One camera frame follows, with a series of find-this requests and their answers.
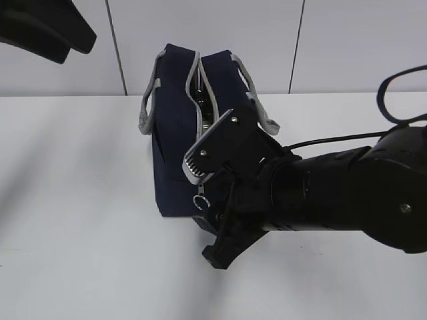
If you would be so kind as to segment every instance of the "screw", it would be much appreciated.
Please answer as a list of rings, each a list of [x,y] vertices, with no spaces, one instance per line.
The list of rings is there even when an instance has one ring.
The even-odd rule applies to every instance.
[[[405,215],[409,215],[412,212],[412,208],[411,208],[411,206],[409,204],[403,203],[403,204],[400,205],[400,211],[402,213],[404,213]]]

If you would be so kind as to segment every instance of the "bag handle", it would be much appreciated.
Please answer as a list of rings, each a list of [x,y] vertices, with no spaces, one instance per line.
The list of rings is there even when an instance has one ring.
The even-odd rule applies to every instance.
[[[261,101],[258,99],[258,94],[256,93],[254,82],[252,81],[252,78],[248,72],[248,70],[245,68],[245,65],[243,64],[242,60],[235,55],[234,53],[231,54],[232,61],[236,62],[238,65],[238,68],[242,75],[244,76],[246,82],[249,86],[249,92],[246,93],[248,96],[248,99],[253,101],[256,106],[256,110],[258,112],[258,118],[260,121],[260,125],[262,129],[266,131],[269,135],[277,135],[280,130],[280,125],[278,125],[277,122],[274,120],[268,119],[267,111],[264,109],[264,106],[262,105]]]
[[[151,132],[153,131],[153,124],[154,124],[154,108],[155,108],[155,95],[152,95],[153,91],[155,91],[157,88],[161,87],[160,78],[156,78],[157,73],[157,67],[158,63],[161,57],[163,57],[166,53],[166,50],[163,50],[161,53],[157,55],[155,58],[155,63],[153,67],[153,72],[151,73],[151,78],[149,80],[147,89],[145,90],[145,93],[142,96],[142,102],[141,102],[141,112],[139,113],[139,130],[143,135],[151,135]],[[147,114],[147,102],[149,97],[151,97],[151,110],[149,114]]]

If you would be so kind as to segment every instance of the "black cable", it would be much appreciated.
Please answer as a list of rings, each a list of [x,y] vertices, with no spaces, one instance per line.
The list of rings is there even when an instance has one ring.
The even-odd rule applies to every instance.
[[[387,88],[389,84],[395,80],[395,78],[400,77],[401,75],[407,75],[409,73],[418,72],[421,70],[427,70],[427,65],[421,65],[419,67],[411,68],[402,72],[399,72],[395,75],[392,75],[391,77],[387,78],[381,83],[380,88],[378,89],[378,93],[376,96],[376,102],[378,104],[378,108],[380,109],[381,114],[390,122],[393,122],[397,125],[408,125],[413,122],[421,121],[421,120],[427,120],[427,113],[423,115],[419,115],[415,118],[411,119],[397,119],[393,117],[387,110],[386,105],[384,103],[384,96],[386,95]]]
[[[329,143],[329,142],[347,141],[347,140],[355,140],[355,139],[382,137],[383,135],[385,135],[387,133],[388,133],[388,131],[381,131],[381,132],[373,132],[373,133],[362,133],[359,135],[346,135],[343,137],[333,137],[333,138],[304,141],[304,142],[296,143],[295,145],[290,145],[288,147],[284,147],[284,149],[292,150],[292,149],[297,149],[297,148],[301,148],[301,147],[307,147],[308,145],[318,145],[320,143]]]

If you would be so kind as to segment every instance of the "gray trim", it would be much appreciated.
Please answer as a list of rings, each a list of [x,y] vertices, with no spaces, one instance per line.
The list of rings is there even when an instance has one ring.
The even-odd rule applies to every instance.
[[[199,60],[199,71],[200,71],[200,75],[203,80],[203,83],[205,85],[205,88],[207,90],[207,93],[209,94],[209,98],[212,102],[213,122],[215,123],[220,118],[220,112],[218,110],[218,103],[216,102],[214,90],[212,90],[212,86],[209,82],[209,79],[207,78],[205,68],[203,66],[203,62],[201,61],[201,59]]]
[[[147,102],[153,90],[156,90],[157,88],[161,87],[160,79],[156,79],[155,74],[157,71],[157,64],[159,62],[159,59],[163,57],[165,53],[166,53],[166,50],[163,50],[155,58],[153,71],[151,72],[151,77],[150,77],[147,89],[145,90],[145,93],[142,96],[141,112],[139,113],[138,127],[143,135],[151,135],[151,131],[153,130],[154,109],[155,109],[154,95],[151,98],[151,110],[149,112],[149,115],[147,114]]]
[[[242,60],[240,60],[237,55],[232,53],[231,57],[232,60],[238,64],[240,72],[242,72],[242,75],[248,83],[250,92],[247,92],[246,95],[248,96],[249,100],[252,100],[255,103],[258,112],[258,121],[260,122],[262,129],[264,129],[269,135],[277,135],[279,133],[280,126],[274,120],[268,119],[267,111],[264,109],[261,101],[258,99],[254,82],[252,81],[248,70],[245,68]]]
[[[187,93],[188,99],[191,100],[191,102],[195,105],[195,112],[197,115],[197,129],[195,133],[195,139],[199,139],[201,137],[201,134],[203,133],[203,117],[201,115],[201,110],[197,102],[193,99],[191,96],[191,93],[189,92],[189,86],[191,84],[191,80],[193,79],[194,73],[197,69],[197,64],[199,63],[200,59],[200,52],[195,52],[193,65],[191,66],[191,69],[189,70],[187,81],[185,82],[185,92]]]

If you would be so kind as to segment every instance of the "zipper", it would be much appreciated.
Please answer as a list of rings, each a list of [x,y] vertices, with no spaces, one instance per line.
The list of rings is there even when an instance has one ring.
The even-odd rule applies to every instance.
[[[195,68],[190,87],[190,94],[197,103],[198,111],[200,111],[201,115],[197,123],[197,128],[201,128],[201,130],[197,131],[197,139],[199,139],[220,118],[216,99],[203,69],[201,59]]]
[[[211,206],[211,203],[205,196],[204,183],[199,184],[199,193],[193,197],[193,203],[200,211],[206,210]]]

